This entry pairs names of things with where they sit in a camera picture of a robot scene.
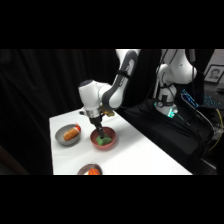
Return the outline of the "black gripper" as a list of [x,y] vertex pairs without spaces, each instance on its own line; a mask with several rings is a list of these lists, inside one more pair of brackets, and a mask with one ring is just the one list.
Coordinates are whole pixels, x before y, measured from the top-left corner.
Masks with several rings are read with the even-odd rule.
[[101,116],[98,116],[96,118],[90,118],[90,123],[96,127],[96,132],[97,132],[98,136],[100,138],[104,138],[105,132],[104,132],[101,122],[102,122]]

